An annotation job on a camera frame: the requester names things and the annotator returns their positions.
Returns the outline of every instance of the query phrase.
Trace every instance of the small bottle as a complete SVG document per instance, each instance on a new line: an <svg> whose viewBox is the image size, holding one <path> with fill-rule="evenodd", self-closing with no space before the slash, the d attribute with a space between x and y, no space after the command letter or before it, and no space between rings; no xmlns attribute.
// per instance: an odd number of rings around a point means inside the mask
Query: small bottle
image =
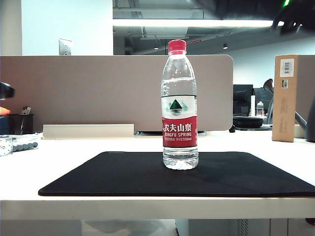
<svg viewBox="0 0 315 236"><path fill-rule="evenodd" d="M198 164L197 87L186 42L172 40L161 81L163 162L175 170Z"/></svg>
<svg viewBox="0 0 315 236"><path fill-rule="evenodd" d="M264 104L262 101L257 103L257 116L263 116L264 115Z"/></svg>

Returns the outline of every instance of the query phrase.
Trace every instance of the bottle label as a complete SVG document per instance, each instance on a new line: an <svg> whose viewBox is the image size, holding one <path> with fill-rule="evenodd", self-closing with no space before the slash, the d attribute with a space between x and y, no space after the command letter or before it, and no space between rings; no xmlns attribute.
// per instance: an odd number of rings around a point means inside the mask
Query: bottle label
<svg viewBox="0 0 315 236"><path fill-rule="evenodd" d="M163 146L197 146L197 99L195 95L172 95L161 98Z"/></svg>

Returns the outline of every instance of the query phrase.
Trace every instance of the white desk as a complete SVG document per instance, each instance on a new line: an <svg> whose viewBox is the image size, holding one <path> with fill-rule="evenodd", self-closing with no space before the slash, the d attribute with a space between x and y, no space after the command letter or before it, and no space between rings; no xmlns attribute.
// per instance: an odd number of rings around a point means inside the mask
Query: white desk
<svg viewBox="0 0 315 236"><path fill-rule="evenodd" d="M315 217L315 198L42 197L41 187L100 152L162 151L162 138L43 140L39 145L0 157L1 220ZM315 144L304 139L281 143L271 141L271 131L218 131L200 136L198 147L249 152L315 185Z"/></svg>

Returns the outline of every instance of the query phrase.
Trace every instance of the mouse pad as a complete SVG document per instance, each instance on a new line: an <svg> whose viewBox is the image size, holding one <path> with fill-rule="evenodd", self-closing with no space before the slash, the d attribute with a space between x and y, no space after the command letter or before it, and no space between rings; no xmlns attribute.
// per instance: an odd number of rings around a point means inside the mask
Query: mouse pad
<svg viewBox="0 0 315 236"><path fill-rule="evenodd" d="M200 152L192 170L161 152L103 152L39 190L42 196L303 197L315 187L245 152Z"/></svg>

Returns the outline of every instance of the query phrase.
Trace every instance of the black monitor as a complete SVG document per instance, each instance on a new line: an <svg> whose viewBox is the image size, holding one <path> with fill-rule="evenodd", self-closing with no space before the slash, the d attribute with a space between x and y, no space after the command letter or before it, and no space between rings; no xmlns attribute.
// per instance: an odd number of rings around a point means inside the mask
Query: black monitor
<svg viewBox="0 0 315 236"><path fill-rule="evenodd" d="M233 85L233 116L250 114L252 95L252 85Z"/></svg>
<svg viewBox="0 0 315 236"><path fill-rule="evenodd" d="M264 88L254 88L255 104L262 102L264 104L264 113L267 114L270 100L273 98L271 92L264 90Z"/></svg>

